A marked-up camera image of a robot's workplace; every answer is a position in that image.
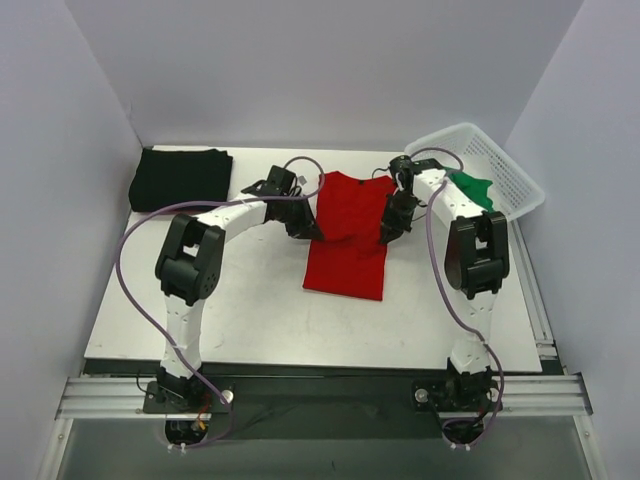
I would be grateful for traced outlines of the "red t shirt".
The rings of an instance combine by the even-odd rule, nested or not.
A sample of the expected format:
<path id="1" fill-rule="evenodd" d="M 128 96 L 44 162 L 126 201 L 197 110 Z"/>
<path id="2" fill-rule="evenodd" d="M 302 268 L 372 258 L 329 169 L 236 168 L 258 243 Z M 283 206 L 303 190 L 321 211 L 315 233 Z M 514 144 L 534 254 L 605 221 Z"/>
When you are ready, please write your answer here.
<path id="1" fill-rule="evenodd" d="M 326 175 L 316 203 L 324 238 L 310 244 L 304 289 L 383 299 L 387 246 L 380 242 L 380 227 L 394 190 L 387 176 L 362 180 L 339 171 Z"/>

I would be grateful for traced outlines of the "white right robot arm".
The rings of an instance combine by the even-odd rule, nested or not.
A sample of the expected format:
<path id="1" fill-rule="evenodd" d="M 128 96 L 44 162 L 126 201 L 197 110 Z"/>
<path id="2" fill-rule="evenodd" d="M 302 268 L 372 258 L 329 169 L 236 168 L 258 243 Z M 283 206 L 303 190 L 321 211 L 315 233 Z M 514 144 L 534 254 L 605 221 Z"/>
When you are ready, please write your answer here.
<path id="1" fill-rule="evenodd" d="M 395 191 L 387 196 L 379 242 L 386 245 L 412 229 L 415 209 L 426 207 L 427 248 L 436 286 L 459 334 L 447 359 L 443 383 L 448 404 L 465 408 L 497 388 L 489 345 L 494 304 L 510 272 L 505 216 L 488 211 L 455 185 L 455 169 L 438 160 L 400 155 L 388 173 Z"/>

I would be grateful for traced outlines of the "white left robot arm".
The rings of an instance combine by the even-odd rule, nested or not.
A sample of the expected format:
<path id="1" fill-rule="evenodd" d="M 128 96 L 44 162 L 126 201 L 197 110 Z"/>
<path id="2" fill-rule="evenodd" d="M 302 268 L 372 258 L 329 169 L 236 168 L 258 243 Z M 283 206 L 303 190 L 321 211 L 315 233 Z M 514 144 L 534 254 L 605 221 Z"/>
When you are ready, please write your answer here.
<path id="1" fill-rule="evenodd" d="M 204 395 L 205 386 L 195 375 L 202 366 L 202 317 L 221 278 L 226 244 L 270 221 L 284 224 L 294 239 L 324 238 L 296 175 L 284 167 L 273 166 L 266 179 L 243 189 L 235 201 L 196 216 L 175 216 L 156 263 L 170 336 L 157 383 L 169 403 L 182 412 L 195 409 Z"/>

